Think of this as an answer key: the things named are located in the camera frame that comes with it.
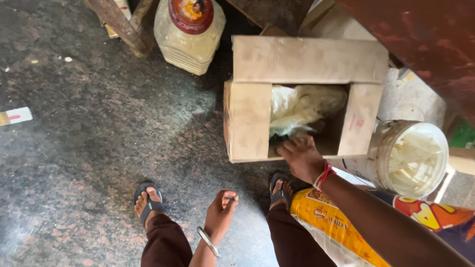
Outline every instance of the jar lid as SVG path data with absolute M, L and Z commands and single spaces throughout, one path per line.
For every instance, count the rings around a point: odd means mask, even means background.
M 213 22 L 211 0 L 168 0 L 168 11 L 173 24 L 188 34 L 203 33 Z

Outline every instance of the black flip-flop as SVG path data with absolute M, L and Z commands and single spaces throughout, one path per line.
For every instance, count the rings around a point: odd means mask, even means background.
M 270 181 L 270 187 L 269 187 L 270 195 L 271 195 L 270 205 L 272 206 L 272 204 L 274 204 L 277 200 L 279 200 L 281 198 L 284 198 L 285 201 L 287 201 L 287 204 L 290 207 L 290 204 L 292 203 L 292 198 L 283 189 L 277 191 L 275 194 L 272 194 L 272 192 L 274 191 L 274 187 L 276 187 L 277 180 L 279 180 L 279 179 L 282 179 L 283 181 L 288 182 L 289 177 L 287 176 L 287 174 L 282 173 L 282 172 L 276 173 L 272 177 L 272 180 Z
M 135 206 L 135 203 L 139 199 L 139 196 L 142 195 L 142 192 L 144 192 L 144 191 L 147 192 L 147 187 L 149 187 L 149 186 L 155 188 L 155 190 L 157 191 L 158 197 L 160 198 L 160 200 L 163 201 L 163 198 L 161 196 L 162 193 L 160 193 L 160 190 L 158 189 L 158 187 L 151 181 L 145 181 L 145 182 L 142 182 L 141 184 L 139 184 L 137 189 L 135 189 L 135 193 L 133 194 L 132 205 Z M 145 220 L 147 220 L 147 217 L 150 214 L 150 211 L 152 211 L 152 210 L 159 210 L 159 211 L 167 212 L 167 209 L 165 208 L 165 206 L 161 202 L 152 201 L 150 199 L 150 195 L 147 193 L 147 205 L 143 209 L 142 214 L 140 214 L 140 221 L 142 222 L 144 227 L 145 227 Z

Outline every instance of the paper scrap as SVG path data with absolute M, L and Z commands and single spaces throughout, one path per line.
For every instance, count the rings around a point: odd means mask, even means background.
M 0 113 L 0 126 L 21 123 L 24 121 L 31 121 L 33 116 L 28 107 L 12 109 Z

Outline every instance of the green object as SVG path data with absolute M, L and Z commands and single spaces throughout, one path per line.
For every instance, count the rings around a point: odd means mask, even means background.
M 475 143 L 475 129 L 468 122 L 462 123 L 450 140 L 450 147 L 473 148 Z

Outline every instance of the white plastic bag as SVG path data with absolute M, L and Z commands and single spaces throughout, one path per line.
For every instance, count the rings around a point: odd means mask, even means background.
M 269 137 L 310 131 L 307 124 L 340 111 L 347 98 L 341 86 L 273 86 Z

